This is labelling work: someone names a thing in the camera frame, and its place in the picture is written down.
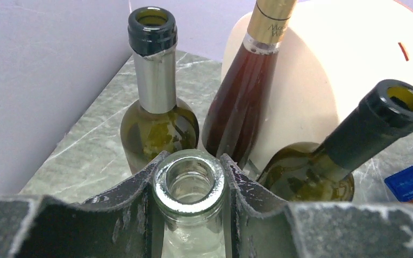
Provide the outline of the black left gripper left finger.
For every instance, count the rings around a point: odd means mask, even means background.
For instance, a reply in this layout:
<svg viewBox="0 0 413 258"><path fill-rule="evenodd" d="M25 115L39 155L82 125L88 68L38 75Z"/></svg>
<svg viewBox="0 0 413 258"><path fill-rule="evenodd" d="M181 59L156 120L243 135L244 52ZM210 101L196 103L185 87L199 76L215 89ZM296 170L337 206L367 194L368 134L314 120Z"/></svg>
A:
<svg viewBox="0 0 413 258"><path fill-rule="evenodd" d="M167 156L83 203L0 196L0 257L160 257L164 222L152 179Z"/></svg>

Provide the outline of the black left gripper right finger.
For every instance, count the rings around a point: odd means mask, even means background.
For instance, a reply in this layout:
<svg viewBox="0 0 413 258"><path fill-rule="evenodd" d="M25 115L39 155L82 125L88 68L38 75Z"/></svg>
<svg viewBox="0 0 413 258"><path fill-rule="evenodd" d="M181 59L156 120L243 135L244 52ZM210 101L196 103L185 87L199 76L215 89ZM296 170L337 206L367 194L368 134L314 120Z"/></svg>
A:
<svg viewBox="0 0 413 258"><path fill-rule="evenodd" d="M413 257L413 204L287 202L220 162L227 257Z"/></svg>

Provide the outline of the green wine bottle white label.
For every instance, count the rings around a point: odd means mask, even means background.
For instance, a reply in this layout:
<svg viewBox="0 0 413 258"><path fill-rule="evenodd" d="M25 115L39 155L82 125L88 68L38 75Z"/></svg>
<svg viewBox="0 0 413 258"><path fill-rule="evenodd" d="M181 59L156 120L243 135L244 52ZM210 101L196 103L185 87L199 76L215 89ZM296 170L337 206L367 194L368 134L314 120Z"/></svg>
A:
<svg viewBox="0 0 413 258"><path fill-rule="evenodd" d="M380 81L321 144L280 149L257 182L287 201L351 201L352 172L413 132L413 86Z"/></svg>

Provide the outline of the clear glass bottle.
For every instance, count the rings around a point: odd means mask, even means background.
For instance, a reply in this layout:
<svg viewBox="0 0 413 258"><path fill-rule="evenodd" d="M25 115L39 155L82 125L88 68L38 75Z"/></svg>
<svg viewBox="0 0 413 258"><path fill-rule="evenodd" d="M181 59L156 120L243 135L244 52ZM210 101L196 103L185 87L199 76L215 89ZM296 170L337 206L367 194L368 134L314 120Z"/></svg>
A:
<svg viewBox="0 0 413 258"><path fill-rule="evenodd" d="M207 152L185 149L158 166L156 203L165 220L162 257L225 257L224 169Z"/></svg>

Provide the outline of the green wine bottle brown label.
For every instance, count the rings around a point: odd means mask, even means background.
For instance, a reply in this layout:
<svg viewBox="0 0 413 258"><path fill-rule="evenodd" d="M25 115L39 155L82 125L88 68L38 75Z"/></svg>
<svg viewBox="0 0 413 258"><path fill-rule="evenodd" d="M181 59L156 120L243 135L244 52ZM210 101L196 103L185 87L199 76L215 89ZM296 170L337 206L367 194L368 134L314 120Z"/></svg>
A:
<svg viewBox="0 0 413 258"><path fill-rule="evenodd" d="M123 116L120 139L136 173L162 151L197 148L200 129L193 110L176 95L175 17L166 9L146 6L131 12L127 29L138 99Z"/></svg>

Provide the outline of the dark wine bottle cream label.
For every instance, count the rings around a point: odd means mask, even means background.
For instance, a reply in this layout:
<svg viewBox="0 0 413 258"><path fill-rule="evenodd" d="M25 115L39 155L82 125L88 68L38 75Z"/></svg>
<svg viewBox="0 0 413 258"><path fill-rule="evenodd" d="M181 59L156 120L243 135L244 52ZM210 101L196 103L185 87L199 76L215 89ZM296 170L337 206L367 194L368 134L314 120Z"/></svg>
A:
<svg viewBox="0 0 413 258"><path fill-rule="evenodd" d="M296 1L257 1L247 32L209 107L204 148L246 165L259 133L280 43Z"/></svg>

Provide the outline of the blue bottle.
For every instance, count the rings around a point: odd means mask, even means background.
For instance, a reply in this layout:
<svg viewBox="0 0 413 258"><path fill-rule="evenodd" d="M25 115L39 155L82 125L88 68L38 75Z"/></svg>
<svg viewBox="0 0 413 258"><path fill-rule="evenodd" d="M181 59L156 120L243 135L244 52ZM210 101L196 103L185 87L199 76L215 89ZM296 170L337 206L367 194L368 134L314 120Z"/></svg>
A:
<svg viewBox="0 0 413 258"><path fill-rule="evenodd" d="M385 178L384 182L398 201L413 200L413 165Z"/></svg>

